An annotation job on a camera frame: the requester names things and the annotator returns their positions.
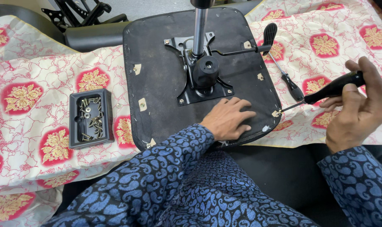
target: hand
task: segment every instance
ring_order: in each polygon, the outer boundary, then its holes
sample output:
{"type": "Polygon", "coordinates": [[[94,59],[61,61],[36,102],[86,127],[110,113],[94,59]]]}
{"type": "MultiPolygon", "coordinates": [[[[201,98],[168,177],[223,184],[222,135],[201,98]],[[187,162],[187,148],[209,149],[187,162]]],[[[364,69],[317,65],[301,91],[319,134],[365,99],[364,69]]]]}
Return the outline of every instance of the hand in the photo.
{"type": "Polygon", "coordinates": [[[320,104],[326,111],[343,106],[327,127],[325,143],[331,153],[361,146],[382,124],[382,78],[375,65],[361,57],[358,64],[348,60],[345,66],[351,71],[362,70],[367,98],[359,93],[355,84],[347,84],[342,97],[329,98],[320,104]]]}
{"type": "Polygon", "coordinates": [[[231,100],[221,99],[200,125],[213,133],[215,141],[238,139],[243,132],[251,130],[251,126],[240,123],[256,115],[253,111],[240,112],[245,106],[251,106],[251,103],[236,97],[231,100]]]}

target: chrome cylinder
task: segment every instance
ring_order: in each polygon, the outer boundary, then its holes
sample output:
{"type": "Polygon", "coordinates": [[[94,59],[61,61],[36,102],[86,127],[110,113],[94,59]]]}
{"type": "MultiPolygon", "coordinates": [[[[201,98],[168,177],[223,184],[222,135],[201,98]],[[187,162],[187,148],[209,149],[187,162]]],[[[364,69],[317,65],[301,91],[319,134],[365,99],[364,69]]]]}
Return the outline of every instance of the chrome cylinder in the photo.
{"type": "Polygon", "coordinates": [[[208,17],[208,9],[195,8],[194,45],[192,53],[200,56],[204,53],[205,24],[208,17]]]}

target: black mesh fabric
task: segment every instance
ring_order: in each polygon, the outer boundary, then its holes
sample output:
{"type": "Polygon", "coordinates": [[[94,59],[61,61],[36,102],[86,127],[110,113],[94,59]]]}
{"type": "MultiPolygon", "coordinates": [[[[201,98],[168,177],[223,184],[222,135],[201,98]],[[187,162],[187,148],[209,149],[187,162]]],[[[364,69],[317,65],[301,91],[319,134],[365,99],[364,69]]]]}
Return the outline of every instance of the black mesh fabric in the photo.
{"type": "MultiPolygon", "coordinates": [[[[159,143],[188,125],[201,122],[221,99],[177,105],[176,98],[186,82],[184,63],[179,52],[164,46],[163,40],[194,35],[194,18],[194,10],[147,17],[130,23],[123,31],[132,135],[140,150],[146,149],[152,138],[159,143]],[[138,75],[133,70],[136,64],[141,64],[138,75]],[[142,98],[146,101],[145,111],[140,111],[138,103],[142,98]]],[[[215,34],[210,48],[223,53],[243,50],[247,40],[255,44],[243,14],[234,8],[210,8],[206,32],[215,34]]],[[[280,121],[280,117],[272,113],[279,110],[281,103],[261,55],[250,52],[231,56],[213,53],[213,56],[219,61],[219,77],[233,86],[235,97],[252,103],[248,110],[257,113],[243,122],[252,129],[238,140],[229,141],[228,146],[248,143],[268,134],[280,121]],[[257,76],[260,73],[264,80],[257,76]]]]}

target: finger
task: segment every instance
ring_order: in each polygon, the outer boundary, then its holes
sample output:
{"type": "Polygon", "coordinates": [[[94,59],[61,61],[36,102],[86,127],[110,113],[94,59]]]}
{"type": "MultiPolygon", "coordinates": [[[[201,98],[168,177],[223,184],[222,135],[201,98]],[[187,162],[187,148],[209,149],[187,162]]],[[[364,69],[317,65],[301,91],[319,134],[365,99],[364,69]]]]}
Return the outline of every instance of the finger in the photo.
{"type": "Polygon", "coordinates": [[[237,138],[239,138],[244,132],[246,132],[246,131],[250,131],[250,130],[251,130],[251,126],[246,125],[246,124],[242,124],[242,125],[240,125],[240,126],[236,129],[236,136],[237,136],[237,138]]]}
{"type": "Polygon", "coordinates": [[[228,99],[221,99],[221,100],[218,102],[218,104],[225,104],[225,103],[227,103],[227,102],[229,102],[228,99]]]}
{"type": "Polygon", "coordinates": [[[324,112],[331,112],[333,111],[337,106],[342,106],[342,102],[341,103],[334,103],[332,104],[331,106],[327,107],[324,112]]]}
{"type": "Polygon", "coordinates": [[[342,97],[341,96],[337,96],[337,97],[332,97],[332,98],[328,98],[326,101],[320,103],[320,107],[321,108],[327,108],[335,103],[340,103],[342,102],[342,97]]]}
{"type": "Polygon", "coordinates": [[[361,57],[358,64],[366,83],[366,95],[370,100],[382,103],[382,78],[375,65],[366,57],[361,57]]]}
{"type": "Polygon", "coordinates": [[[239,123],[257,115],[257,113],[254,111],[243,111],[240,113],[241,113],[241,118],[239,119],[239,123]]]}
{"type": "Polygon", "coordinates": [[[343,107],[340,117],[358,121],[358,111],[361,107],[362,97],[355,84],[347,84],[342,90],[343,107]]]}
{"type": "Polygon", "coordinates": [[[237,98],[237,97],[233,97],[233,98],[230,99],[229,102],[227,102],[227,103],[230,104],[230,105],[234,105],[234,104],[238,103],[239,101],[240,101],[239,98],[237,98]]]}
{"type": "Polygon", "coordinates": [[[360,70],[361,68],[359,67],[359,64],[354,62],[353,60],[348,60],[345,62],[345,67],[349,69],[350,71],[357,71],[360,70]]]}
{"type": "Polygon", "coordinates": [[[235,106],[238,108],[238,110],[241,110],[245,106],[251,106],[251,102],[242,99],[238,103],[236,103],[235,106]]]}

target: blue paisley shirt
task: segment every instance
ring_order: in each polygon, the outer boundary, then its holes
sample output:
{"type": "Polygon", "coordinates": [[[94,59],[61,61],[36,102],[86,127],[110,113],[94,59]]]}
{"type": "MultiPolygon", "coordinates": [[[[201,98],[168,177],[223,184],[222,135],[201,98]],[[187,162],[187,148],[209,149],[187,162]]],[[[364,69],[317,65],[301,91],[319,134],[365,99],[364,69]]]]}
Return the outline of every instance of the blue paisley shirt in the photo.
{"type": "MultiPolygon", "coordinates": [[[[268,197],[194,124],[137,154],[44,226],[318,226],[268,197]]],[[[354,226],[382,226],[382,165],[364,148],[318,163],[354,226]]]]}

